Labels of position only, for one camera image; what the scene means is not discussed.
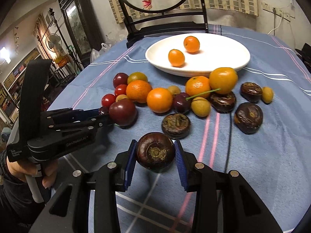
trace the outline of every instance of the orange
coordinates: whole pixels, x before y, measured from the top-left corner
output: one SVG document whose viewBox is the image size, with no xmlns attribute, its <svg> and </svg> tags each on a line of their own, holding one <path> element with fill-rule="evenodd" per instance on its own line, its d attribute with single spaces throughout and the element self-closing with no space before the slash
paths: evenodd
<svg viewBox="0 0 311 233">
<path fill-rule="evenodd" d="M 236 71 L 231 67 L 216 68 L 210 73 L 210 86 L 212 89 L 220 89 L 218 94 L 228 94 L 238 81 Z"/>
<path fill-rule="evenodd" d="M 147 105 L 155 113 L 165 113 L 172 107 L 173 96 L 167 89 L 152 89 L 147 96 Z"/>
<path fill-rule="evenodd" d="M 188 36 L 183 41 L 183 45 L 187 52 L 196 53 L 200 49 L 200 42 L 194 36 Z"/>
<path fill-rule="evenodd" d="M 173 67 L 181 67 L 185 63 L 185 56 L 180 50 L 170 50 L 169 62 Z"/>
<path fill-rule="evenodd" d="M 190 96 L 194 96 L 210 90 L 211 87 L 209 79 L 205 76 L 192 77 L 186 82 L 186 93 Z M 200 97 L 207 98 L 209 95 L 210 93 L 206 93 L 200 95 Z"/>
<path fill-rule="evenodd" d="M 143 80 L 132 81 L 126 87 L 126 95 L 132 101 L 146 103 L 147 95 L 152 90 L 151 85 Z"/>
</svg>

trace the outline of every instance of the cherry stem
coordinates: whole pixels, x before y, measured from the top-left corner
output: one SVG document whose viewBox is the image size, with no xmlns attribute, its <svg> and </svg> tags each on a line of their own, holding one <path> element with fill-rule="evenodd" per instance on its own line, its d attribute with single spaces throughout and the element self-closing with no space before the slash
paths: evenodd
<svg viewBox="0 0 311 233">
<path fill-rule="evenodd" d="M 192 98 L 198 97 L 198 96 L 200 96 L 200 95 L 204 95 L 204 94 L 207 94 L 207 93 L 216 92 L 216 91 L 218 91 L 218 90 L 220 90 L 220 89 L 214 89 L 214 90 L 210 90 L 210 91 L 207 91 L 207 92 L 203 92 L 203 93 L 200 93 L 200 94 L 197 94 L 197 95 L 194 95 L 194 96 L 187 97 L 187 98 L 186 98 L 186 101 L 188 101 L 188 100 L 190 100 L 190 99 L 192 99 Z"/>
</svg>

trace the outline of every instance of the red flower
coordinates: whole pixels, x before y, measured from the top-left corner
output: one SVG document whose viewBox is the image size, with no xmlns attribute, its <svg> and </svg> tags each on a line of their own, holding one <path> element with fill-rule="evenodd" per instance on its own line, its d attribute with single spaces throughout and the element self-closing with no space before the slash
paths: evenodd
<svg viewBox="0 0 311 233">
<path fill-rule="evenodd" d="M 143 0 L 145 10 L 150 10 L 152 8 L 151 2 L 152 0 Z"/>
</svg>

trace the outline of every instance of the white plate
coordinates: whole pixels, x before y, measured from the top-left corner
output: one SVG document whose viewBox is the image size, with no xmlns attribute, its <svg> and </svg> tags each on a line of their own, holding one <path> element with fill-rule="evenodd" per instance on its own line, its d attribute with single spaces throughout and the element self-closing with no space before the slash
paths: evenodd
<svg viewBox="0 0 311 233">
<path fill-rule="evenodd" d="M 199 53 L 190 54 L 185 50 L 183 41 L 187 36 L 194 36 L 200 41 Z M 185 55 L 183 67 L 171 66 L 168 53 L 172 49 L 178 49 Z M 221 35 L 206 33 L 187 33 L 162 39 L 150 46 L 145 56 L 156 68 L 183 77 L 208 77 L 218 67 L 232 67 L 239 71 L 250 60 L 249 51 L 241 43 Z"/>
</svg>

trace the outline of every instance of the metal pin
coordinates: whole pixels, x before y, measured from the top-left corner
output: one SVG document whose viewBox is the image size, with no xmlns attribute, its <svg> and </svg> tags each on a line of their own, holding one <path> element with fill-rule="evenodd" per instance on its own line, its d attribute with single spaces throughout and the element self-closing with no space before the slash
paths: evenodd
<svg viewBox="0 0 311 233">
<path fill-rule="evenodd" d="M 238 176 L 238 171 L 233 170 L 233 171 L 230 172 L 230 175 L 231 175 L 232 177 L 237 177 L 237 176 Z"/>
<path fill-rule="evenodd" d="M 73 176 L 78 177 L 82 174 L 82 172 L 80 170 L 75 170 L 73 171 Z"/>
<path fill-rule="evenodd" d="M 110 169 L 113 169 L 117 166 L 117 164 L 115 162 L 110 162 L 108 163 L 107 167 L 110 168 Z"/>
<path fill-rule="evenodd" d="M 204 164 L 198 162 L 198 163 L 195 164 L 195 168 L 197 168 L 197 169 L 203 169 L 203 168 L 204 168 Z"/>
</svg>

